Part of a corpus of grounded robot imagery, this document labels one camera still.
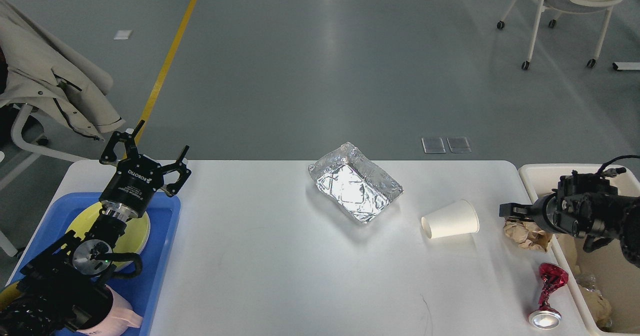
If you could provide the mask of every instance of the pink cup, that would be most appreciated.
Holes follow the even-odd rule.
[[[131,304],[118,292],[115,292],[114,289],[109,286],[107,288],[113,295],[113,305],[107,317],[94,327],[79,329],[78,332],[92,336],[120,336],[128,327],[139,329],[140,325],[142,325],[142,316],[131,309]]]

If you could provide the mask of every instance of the paper cup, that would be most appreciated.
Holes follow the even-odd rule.
[[[480,229],[478,214],[466,199],[433,211],[422,218],[422,229],[430,239],[472,234]]]
[[[107,286],[113,295],[113,304],[107,317],[96,326],[88,329],[79,329],[78,332],[85,335],[120,336],[129,327],[139,329],[142,325],[142,316],[131,309],[131,304],[113,288]]]

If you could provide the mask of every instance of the foil container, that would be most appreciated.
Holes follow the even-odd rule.
[[[309,165],[320,192],[332,197],[362,224],[367,224],[403,192],[382,168],[347,142]]]

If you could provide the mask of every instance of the blue tray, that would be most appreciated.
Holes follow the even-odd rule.
[[[87,207],[98,202],[99,196],[98,192],[78,192],[64,195],[55,201],[46,213],[29,249],[22,257],[18,272],[11,282],[22,279],[24,275],[19,270],[42,250],[61,238],[74,218]],[[174,243],[176,227],[178,227],[180,200],[176,196],[167,197],[165,194],[157,193],[146,211],[151,220],[151,232],[146,246],[140,253],[142,273],[133,279],[110,279],[107,282],[107,285],[131,303],[135,313],[144,318],[140,328],[129,327],[122,334],[123,336],[147,336],[151,331],[169,253]],[[133,270],[134,266],[129,265],[122,271],[132,272]],[[62,329],[55,334],[57,336],[81,335],[68,329]]]

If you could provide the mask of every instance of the yellow plate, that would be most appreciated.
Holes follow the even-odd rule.
[[[89,232],[91,226],[96,222],[96,219],[98,219],[102,208],[103,206],[99,202],[87,207],[71,222],[66,231],[69,232],[73,230],[77,237],[84,238],[85,233]],[[145,212],[144,215],[138,219],[130,219],[126,223],[124,235],[120,236],[116,241],[116,247],[113,248],[113,252],[135,252],[139,254],[147,244],[149,232],[151,232],[151,222],[148,213]],[[113,264],[116,265],[116,270],[122,270],[130,263],[131,261],[114,262]]]
[[[20,297],[23,293],[18,291],[18,281],[5,287],[0,291],[0,310],[4,310],[11,302]]]

